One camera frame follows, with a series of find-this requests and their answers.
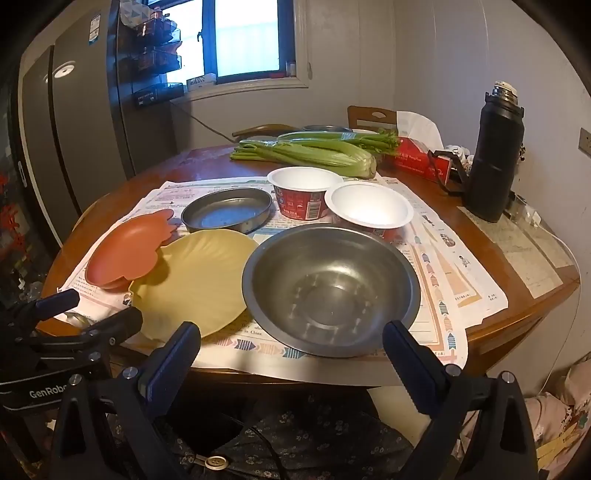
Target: wooden chair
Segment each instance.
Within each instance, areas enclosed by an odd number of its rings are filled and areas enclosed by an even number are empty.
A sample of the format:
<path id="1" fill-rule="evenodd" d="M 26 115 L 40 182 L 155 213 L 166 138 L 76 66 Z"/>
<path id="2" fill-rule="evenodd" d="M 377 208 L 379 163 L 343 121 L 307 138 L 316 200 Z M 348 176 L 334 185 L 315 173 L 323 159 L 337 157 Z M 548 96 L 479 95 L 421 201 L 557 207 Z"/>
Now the wooden chair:
<path id="1" fill-rule="evenodd" d="M 392 110 L 370 106 L 351 105 L 347 108 L 347 116 L 349 117 L 349 128 L 362 128 L 374 132 L 379 131 L 381 128 L 398 131 L 398 128 L 396 127 L 396 112 Z M 359 121 L 379 123 L 384 126 L 359 124 Z"/>

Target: yellow plate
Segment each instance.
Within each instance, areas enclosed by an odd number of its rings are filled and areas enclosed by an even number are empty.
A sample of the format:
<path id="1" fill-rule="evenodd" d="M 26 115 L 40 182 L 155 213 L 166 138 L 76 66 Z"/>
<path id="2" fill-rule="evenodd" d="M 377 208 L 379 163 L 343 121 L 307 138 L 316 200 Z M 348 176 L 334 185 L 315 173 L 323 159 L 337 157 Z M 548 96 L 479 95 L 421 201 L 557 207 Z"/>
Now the yellow plate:
<path id="1" fill-rule="evenodd" d="M 129 287 L 142 312 L 142 333 L 166 342 L 185 321 L 201 336 L 232 323 L 245 309 L 242 271 L 258 244 L 232 230 L 203 230 L 158 252 L 158 263 Z"/>

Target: white paper bowl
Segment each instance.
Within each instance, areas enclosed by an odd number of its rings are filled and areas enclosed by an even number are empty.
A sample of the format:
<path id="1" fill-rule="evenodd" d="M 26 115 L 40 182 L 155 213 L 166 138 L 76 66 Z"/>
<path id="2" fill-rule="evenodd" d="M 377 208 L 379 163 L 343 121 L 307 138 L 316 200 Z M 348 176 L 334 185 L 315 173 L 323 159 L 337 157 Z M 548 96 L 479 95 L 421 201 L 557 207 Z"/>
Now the white paper bowl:
<path id="1" fill-rule="evenodd" d="M 324 201 L 336 223 L 347 222 L 379 236 L 406 225 L 414 214 L 410 202 L 398 192 L 364 181 L 335 185 L 327 190 Z"/>

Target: window sill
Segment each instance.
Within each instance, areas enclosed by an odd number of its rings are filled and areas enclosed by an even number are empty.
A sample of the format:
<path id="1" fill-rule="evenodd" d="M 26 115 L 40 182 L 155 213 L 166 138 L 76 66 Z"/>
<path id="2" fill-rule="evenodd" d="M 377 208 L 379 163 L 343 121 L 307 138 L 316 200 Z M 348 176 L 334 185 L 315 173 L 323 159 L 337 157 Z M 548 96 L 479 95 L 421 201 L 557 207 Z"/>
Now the window sill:
<path id="1" fill-rule="evenodd" d="M 308 85 L 297 77 L 285 77 L 280 79 L 246 80 L 244 82 L 223 83 L 196 90 L 190 90 L 182 97 L 171 100 L 173 103 L 186 103 L 204 98 L 229 95 L 230 93 L 251 92 L 254 90 L 276 90 L 283 88 L 308 88 Z"/>

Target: green vegetable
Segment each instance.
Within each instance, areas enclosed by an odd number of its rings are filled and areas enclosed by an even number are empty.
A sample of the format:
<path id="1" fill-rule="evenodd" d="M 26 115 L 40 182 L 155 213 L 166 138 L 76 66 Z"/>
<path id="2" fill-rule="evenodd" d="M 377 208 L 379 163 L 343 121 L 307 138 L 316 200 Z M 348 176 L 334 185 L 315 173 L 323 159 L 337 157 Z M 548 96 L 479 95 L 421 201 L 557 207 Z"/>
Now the green vegetable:
<path id="1" fill-rule="evenodd" d="M 314 138 L 292 141 L 242 140 L 230 155 L 232 160 L 271 160 L 300 167 L 317 167 L 343 177 L 372 179 L 375 157 L 348 142 Z"/>
<path id="2" fill-rule="evenodd" d="M 295 132 L 284 134 L 277 138 L 278 141 L 299 140 L 340 140 L 373 153 L 387 153 L 396 155 L 396 149 L 400 140 L 395 132 L 381 130 L 377 134 L 356 134 L 354 132 Z"/>

